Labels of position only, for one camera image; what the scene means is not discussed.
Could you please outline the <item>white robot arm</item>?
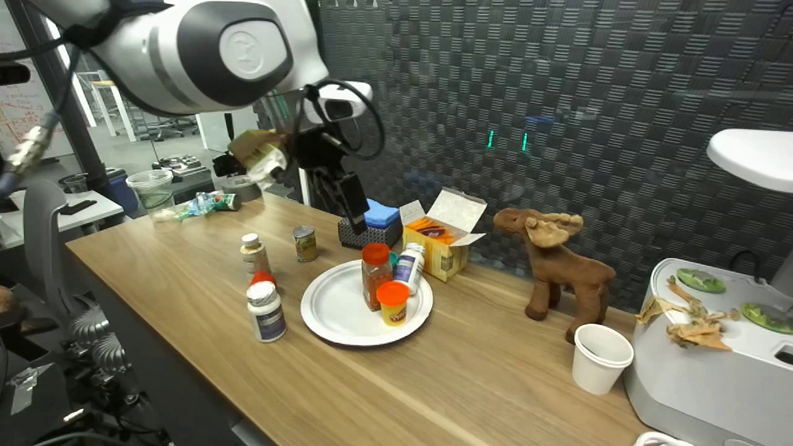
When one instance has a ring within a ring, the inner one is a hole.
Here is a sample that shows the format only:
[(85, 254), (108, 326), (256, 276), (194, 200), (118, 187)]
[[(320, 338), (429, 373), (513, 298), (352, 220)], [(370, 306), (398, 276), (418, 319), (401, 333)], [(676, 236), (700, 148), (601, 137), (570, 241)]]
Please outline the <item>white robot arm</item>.
[(355, 233), (366, 228), (370, 205), (358, 178), (341, 169), (347, 141), (335, 121), (358, 116), (371, 95), (330, 77), (304, 0), (30, 2), (152, 115), (228, 113), (268, 93), (298, 93), (298, 167), (330, 187)]

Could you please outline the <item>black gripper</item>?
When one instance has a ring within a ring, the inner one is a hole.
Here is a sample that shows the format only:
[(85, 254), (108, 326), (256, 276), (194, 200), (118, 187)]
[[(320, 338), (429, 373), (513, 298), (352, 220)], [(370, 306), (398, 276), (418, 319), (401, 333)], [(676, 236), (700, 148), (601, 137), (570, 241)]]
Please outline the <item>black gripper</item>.
[(352, 230), (365, 233), (365, 214), (370, 212), (370, 203), (358, 176), (344, 174), (341, 160), (347, 156), (347, 143), (326, 129), (310, 129), (290, 141), (290, 156), (299, 169), (316, 178), (316, 194), (324, 208), (337, 217), (344, 214)]

